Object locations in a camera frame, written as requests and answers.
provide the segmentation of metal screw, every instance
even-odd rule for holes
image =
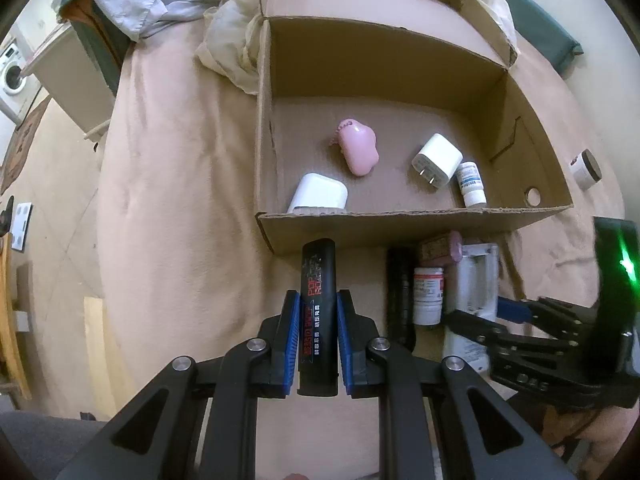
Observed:
[[[459,372],[460,370],[462,370],[462,368],[465,367],[465,362],[455,355],[444,359],[444,364],[449,370],[453,372]]]
[[[186,355],[177,357],[172,361],[171,366],[176,372],[183,372],[191,367],[191,359]]]
[[[369,344],[371,345],[371,348],[373,348],[374,350],[380,350],[381,352],[389,350],[389,348],[391,347],[391,343],[386,337],[375,337]]]
[[[254,337],[246,342],[246,347],[251,350],[251,352],[259,352],[267,348],[267,342],[259,337]]]

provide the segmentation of beige blanket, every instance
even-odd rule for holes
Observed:
[[[213,358],[257,333],[298,288],[300,256],[275,258],[253,211],[255,99],[193,57],[202,22],[174,25],[125,60],[98,195],[98,250],[113,330],[138,387],[173,357]],[[555,71],[520,38],[512,69],[540,119],[575,202],[500,240],[501,293],[590,305],[598,279],[591,216],[623,215],[610,165]],[[568,162],[584,148],[604,179],[582,193]],[[338,254],[339,287],[380,330],[383,248]],[[439,340],[421,335],[423,354]],[[258,406],[257,473],[353,479],[378,470],[377,402],[292,396]]]

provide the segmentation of open cardboard box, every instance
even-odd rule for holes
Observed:
[[[262,5],[256,218],[276,254],[323,236],[347,247],[451,229],[490,234],[572,205],[544,128],[510,77],[510,51],[498,52],[483,26],[446,0]],[[376,133],[380,161],[367,176],[353,176],[339,147],[330,146],[345,118]],[[436,190],[412,168],[436,132],[478,164],[488,208],[464,208],[455,179]],[[286,214],[309,172],[346,185],[346,211]],[[539,204],[527,200],[532,189]]]

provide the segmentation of pink plastic toy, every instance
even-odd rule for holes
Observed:
[[[364,176],[378,163],[380,156],[376,150],[374,131],[355,119],[345,119],[335,131],[336,141],[347,165],[356,176]]]

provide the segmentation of round hole in box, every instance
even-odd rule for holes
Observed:
[[[542,202],[542,198],[540,197],[540,192],[537,187],[530,187],[527,189],[525,193],[525,200],[527,201],[527,205],[530,207],[538,207]]]

